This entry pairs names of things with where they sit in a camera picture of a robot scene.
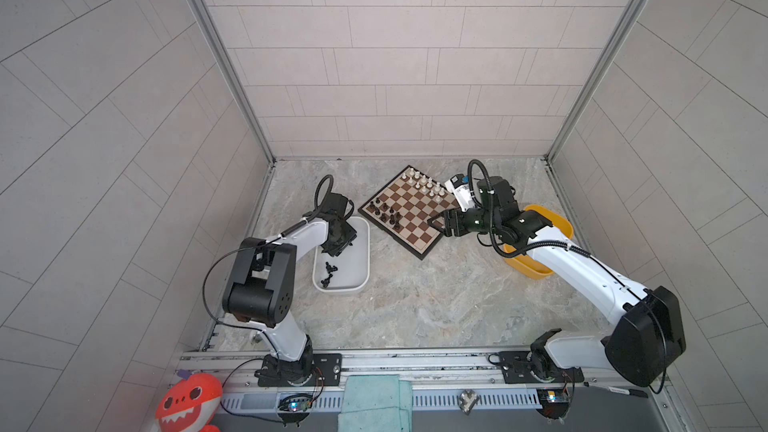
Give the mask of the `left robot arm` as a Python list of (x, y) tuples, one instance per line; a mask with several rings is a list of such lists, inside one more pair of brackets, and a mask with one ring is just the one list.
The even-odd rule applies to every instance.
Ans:
[(357, 237), (349, 223), (354, 203), (332, 191), (328, 174), (315, 191), (313, 209), (272, 239), (244, 239), (235, 254), (222, 308), (240, 329), (259, 331), (270, 346), (257, 372), (258, 385), (302, 386), (313, 376), (313, 346), (290, 313), (296, 264), (316, 247), (331, 257), (341, 255)]

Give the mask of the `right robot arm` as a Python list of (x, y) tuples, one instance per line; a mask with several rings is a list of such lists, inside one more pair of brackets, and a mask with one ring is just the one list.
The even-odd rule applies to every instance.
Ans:
[(564, 279), (606, 318), (610, 335), (573, 335), (552, 329), (530, 346), (531, 374), (553, 382), (576, 368), (612, 369), (631, 384), (665, 382), (667, 369), (686, 350), (677, 296), (650, 289), (578, 246), (542, 213), (518, 206), (510, 183), (488, 173), (478, 159), (445, 184), (458, 205), (441, 214), (446, 237), (486, 235), (505, 259), (528, 256)]

